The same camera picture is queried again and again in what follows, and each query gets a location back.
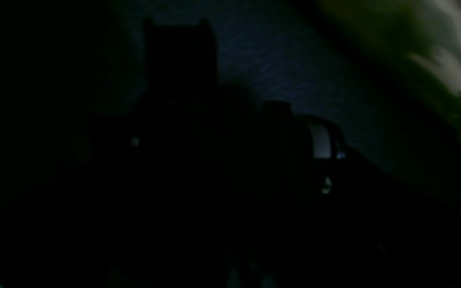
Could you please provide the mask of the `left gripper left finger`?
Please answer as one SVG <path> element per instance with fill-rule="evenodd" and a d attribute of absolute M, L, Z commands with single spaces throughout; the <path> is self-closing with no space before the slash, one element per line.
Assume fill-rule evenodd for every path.
<path fill-rule="evenodd" d="M 208 18 L 143 22 L 148 87 L 132 111 L 87 120 L 80 166 L 0 211 L 0 288 L 223 288 L 232 99 Z"/>

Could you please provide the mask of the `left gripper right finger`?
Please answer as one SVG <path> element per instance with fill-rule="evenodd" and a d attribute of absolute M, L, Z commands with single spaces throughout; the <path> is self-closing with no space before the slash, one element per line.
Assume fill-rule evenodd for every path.
<path fill-rule="evenodd" d="M 461 288 L 461 213 L 333 122 L 231 83 L 249 131 L 232 288 Z"/>

